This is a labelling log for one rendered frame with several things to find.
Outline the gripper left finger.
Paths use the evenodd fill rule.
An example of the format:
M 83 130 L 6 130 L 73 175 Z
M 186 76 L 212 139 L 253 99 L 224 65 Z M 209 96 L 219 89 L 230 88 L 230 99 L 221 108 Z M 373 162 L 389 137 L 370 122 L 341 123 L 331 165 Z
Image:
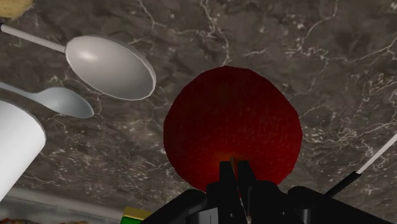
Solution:
M 219 180 L 205 192 L 189 189 L 141 224 L 246 224 L 232 163 L 219 163 Z

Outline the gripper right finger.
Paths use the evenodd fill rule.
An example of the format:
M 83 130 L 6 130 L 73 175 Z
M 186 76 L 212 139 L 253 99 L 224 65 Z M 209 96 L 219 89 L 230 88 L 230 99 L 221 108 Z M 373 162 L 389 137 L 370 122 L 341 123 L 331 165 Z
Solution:
M 251 224 L 392 224 L 304 186 L 284 193 L 275 183 L 256 179 L 246 160 L 238 162 L 237 177 Z

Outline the red apple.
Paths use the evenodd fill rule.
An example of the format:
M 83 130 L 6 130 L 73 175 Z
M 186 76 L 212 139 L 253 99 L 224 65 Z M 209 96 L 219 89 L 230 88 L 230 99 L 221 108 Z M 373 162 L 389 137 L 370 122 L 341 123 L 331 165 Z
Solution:
M 266 78 L 223 66 L 198 75 L 164 120 L 164 148 L 175 171 L 204 190 L 221 161 L 247 160 L 258 179 L 281 183 L 302 145 L 296 109 Z

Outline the yellow and green box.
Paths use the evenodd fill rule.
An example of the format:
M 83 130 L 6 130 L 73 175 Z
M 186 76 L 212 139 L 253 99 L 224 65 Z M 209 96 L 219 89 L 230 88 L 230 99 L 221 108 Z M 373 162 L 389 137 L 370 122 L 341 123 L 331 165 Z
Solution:
M 133 207 L 125 207 L 120 224 L 140 224 L 149 217 L 152 212 L 144 211 Z

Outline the large white spoon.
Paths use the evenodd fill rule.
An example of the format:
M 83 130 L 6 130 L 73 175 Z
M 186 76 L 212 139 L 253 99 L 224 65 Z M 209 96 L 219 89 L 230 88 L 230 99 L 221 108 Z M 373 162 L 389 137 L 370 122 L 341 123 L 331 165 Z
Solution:
M 64 53 L 71 69 L 99 92 L 139 101 L 155 90 L 153 66 L 135 47 L 114 38 L 85 35 L 61 45 L 0 23 L 0 32 Z

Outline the small grey spoon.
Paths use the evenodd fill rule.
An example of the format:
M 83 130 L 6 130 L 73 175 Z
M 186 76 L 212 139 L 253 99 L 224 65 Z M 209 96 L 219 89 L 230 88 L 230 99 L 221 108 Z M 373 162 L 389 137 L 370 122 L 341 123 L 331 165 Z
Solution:
M 68 88 L 51 87 L 37 93 L 30 93 L 3 82 L 0 82 L 0 88 L 24 96 L 56 113 L 75 118 L 94 116 L 90 103 Z

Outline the white cup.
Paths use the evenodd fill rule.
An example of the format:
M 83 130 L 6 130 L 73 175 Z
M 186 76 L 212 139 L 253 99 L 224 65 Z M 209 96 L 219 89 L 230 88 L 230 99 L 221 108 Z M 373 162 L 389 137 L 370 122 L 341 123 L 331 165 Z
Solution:
M 46 144 L 46 133 L 24 108 L 0 100 L 0 201 Z

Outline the yellow round thing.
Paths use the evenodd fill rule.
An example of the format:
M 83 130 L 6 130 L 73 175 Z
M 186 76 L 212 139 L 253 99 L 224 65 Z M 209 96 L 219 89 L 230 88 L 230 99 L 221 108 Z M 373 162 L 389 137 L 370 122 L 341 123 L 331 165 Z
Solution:
M 33 0 L 0 0 L 0 17 L 17 18 L 26 12 Z

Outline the black-handled white knife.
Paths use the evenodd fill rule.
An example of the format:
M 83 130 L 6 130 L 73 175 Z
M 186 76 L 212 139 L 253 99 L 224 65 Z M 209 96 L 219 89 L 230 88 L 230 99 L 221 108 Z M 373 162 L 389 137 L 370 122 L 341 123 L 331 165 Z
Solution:
M 369 166 L 371 166 L 385 151 L 387 151 L 395 142 L 397 142 L 397 133 L 388 140 L 388 142 L 381 147 L 358 171 L 351 172 L 343 180 L 338 182 L 334 187 L 328 190 L 324 195 L 327 197 L 334 197 L 336 194 L 341 192 L 344 188 L 350 185 L 353 181 L 357 180 L 362 172 L 364 172 Z

